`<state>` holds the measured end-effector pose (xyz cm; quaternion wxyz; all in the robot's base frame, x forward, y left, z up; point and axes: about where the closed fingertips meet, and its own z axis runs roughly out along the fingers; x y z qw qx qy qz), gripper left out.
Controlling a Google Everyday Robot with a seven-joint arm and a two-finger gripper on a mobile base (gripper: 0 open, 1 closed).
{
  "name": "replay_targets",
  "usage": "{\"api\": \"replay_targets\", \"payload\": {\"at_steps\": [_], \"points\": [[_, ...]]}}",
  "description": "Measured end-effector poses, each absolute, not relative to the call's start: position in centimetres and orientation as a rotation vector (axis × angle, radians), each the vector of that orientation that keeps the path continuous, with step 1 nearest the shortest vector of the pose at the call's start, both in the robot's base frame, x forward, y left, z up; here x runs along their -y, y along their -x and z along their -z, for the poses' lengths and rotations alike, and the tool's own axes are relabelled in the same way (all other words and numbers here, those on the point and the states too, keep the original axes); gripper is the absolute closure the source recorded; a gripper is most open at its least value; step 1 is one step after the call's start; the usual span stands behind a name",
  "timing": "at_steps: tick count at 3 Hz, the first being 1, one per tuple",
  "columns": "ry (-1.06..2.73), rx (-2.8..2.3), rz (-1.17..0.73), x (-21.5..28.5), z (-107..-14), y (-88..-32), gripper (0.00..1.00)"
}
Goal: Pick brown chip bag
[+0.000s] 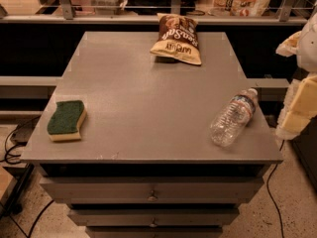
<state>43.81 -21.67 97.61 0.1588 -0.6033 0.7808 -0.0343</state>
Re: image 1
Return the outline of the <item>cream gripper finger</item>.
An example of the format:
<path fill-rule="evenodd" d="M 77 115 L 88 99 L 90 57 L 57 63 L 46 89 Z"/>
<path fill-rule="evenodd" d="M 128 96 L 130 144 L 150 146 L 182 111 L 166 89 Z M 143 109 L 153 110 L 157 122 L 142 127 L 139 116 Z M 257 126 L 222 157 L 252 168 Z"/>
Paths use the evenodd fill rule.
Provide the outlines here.
<path fill-rule="evenodd" d="M 284 40 L 281 44 L 278 45 L 276 53 L 283 57 L 290 57 L 296 54 L 297 45 L 299 42 L 301 32 L 298 31 Z"/>
<path fill-rule="evenodd" d="M 317 75 L 302 79 L 292 97 L 281 128 L 292 134 L 300 134 L 317 116 Z"/>

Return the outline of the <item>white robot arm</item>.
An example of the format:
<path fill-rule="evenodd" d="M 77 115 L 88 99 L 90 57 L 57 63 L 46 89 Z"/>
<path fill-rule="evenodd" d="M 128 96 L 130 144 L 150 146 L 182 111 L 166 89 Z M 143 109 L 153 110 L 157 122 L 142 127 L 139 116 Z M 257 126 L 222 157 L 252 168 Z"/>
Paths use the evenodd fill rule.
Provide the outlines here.
<path fill-rule="evenodd" d="M 292 140 L 317 116 L 317 14 L 275 52 L 284 57 L 296 55 L 298 67 L 308 72 L 305 78 L 289 84 L 277 119 L 276 136 Z"/>

